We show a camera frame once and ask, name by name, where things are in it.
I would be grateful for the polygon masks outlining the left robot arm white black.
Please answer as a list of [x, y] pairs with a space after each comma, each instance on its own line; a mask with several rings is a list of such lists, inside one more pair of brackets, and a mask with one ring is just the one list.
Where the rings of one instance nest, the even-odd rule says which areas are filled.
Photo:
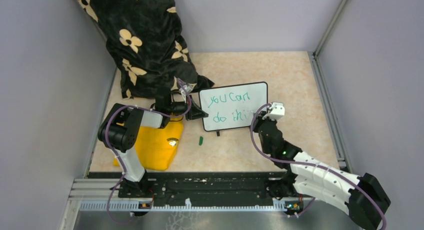
[[153, 187], [137, 153], [136, 141], [140, 127], [163, 129], [172, 117], [187, 120], [206, 118], [204, 112], [193, 100], [190, 91], [180, 89], [184, 101], [174, 101], [173, 92], [165, 87], [158, 90], [155, 103], [150, 109], [116, 103], [101, 124], [97, 138], [117, 158], [123, 173], [116, 189], [118, 197], [150, 197]]

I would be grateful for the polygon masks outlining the white whiteboard black frame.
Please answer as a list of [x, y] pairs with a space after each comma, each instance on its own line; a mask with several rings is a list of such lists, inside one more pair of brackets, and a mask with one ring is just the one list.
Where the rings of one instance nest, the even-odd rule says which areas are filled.
[[255, 112], [268, 103], [268, 84], [264, 81], [201, 90], [198, 93], [206, 132], [248, 127]]

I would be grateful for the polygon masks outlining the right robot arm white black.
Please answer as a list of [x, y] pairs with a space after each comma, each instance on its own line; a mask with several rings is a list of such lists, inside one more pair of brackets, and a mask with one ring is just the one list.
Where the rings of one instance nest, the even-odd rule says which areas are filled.
[[370, 173], [362, 176], [333, 168], [285, 140], [276, 120], [258, 110], [252, 119], [250, 134], [257, 133], [256, 150], [285, 169], [281, 189], [287, 196], [307, 195], [345, 213], [363, 230], [385, 230], [386, 212], [391, 201], [379, 180]]

